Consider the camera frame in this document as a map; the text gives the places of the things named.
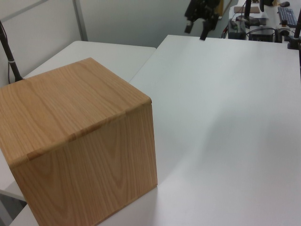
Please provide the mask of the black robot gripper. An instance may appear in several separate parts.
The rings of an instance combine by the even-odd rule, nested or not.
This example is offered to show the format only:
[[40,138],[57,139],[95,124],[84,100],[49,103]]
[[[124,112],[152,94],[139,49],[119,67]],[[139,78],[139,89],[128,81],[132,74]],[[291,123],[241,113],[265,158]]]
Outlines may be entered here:
[[187,19],[184,32],[191,33],[193,24],[198,19],[204,19],[200,39],[205,40],[209,31],[216,28],[219,14],[216,12],[220,0],[191,0],[184,16]]

